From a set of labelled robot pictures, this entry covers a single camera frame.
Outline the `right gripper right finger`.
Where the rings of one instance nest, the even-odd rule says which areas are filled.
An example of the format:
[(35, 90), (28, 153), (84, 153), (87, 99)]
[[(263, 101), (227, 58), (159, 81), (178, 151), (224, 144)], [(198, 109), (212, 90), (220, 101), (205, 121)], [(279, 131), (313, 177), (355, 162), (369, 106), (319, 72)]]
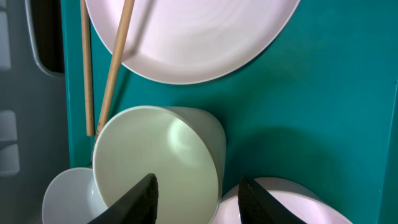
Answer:
[(238, 207), (242, 224), (305, 224), (251, 177), (241, 177)]

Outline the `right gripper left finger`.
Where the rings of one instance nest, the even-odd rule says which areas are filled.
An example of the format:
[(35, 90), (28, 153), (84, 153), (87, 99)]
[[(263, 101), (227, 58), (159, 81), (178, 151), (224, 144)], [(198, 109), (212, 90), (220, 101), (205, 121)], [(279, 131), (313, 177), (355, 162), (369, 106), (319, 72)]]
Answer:
[(89, 224), (155, 224), (159, 201), (155, 174), (147, 174)]

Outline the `small pink bowl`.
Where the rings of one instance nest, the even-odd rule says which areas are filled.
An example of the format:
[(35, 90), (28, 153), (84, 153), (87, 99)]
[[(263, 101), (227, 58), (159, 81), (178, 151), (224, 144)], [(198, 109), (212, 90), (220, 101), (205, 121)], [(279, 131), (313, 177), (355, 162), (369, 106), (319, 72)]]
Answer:
[[(344, 215), (323, 203), (313, 192), (300, 184), (277, 177), (259, 177), (256, 181), (305, 223), (352, 224)], [(213, 224), (240, 222), (238, 186), (235, 186), (221, 199)]]

